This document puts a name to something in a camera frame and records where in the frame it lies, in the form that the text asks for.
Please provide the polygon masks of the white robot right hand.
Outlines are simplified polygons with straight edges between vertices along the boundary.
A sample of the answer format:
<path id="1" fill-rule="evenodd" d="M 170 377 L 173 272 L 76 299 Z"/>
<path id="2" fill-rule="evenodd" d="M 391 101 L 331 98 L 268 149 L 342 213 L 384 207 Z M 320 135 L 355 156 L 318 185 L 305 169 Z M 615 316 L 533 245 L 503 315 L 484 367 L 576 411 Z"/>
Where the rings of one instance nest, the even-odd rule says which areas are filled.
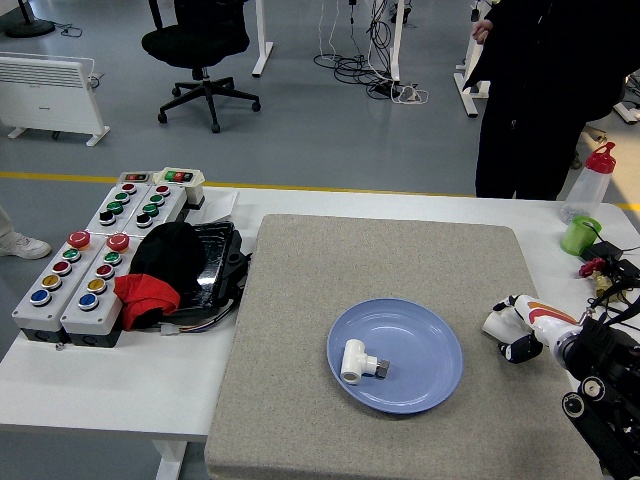
<path id="1" fill-rule="evenodd" d="M 533 359 L 548 347 L 552 357 L 565 366 L 565 357 L 582 325 L 571 315 L 520 294 L 497 303 L 482 329 L 499 341 L 499 351 L 510 363 Z"/>

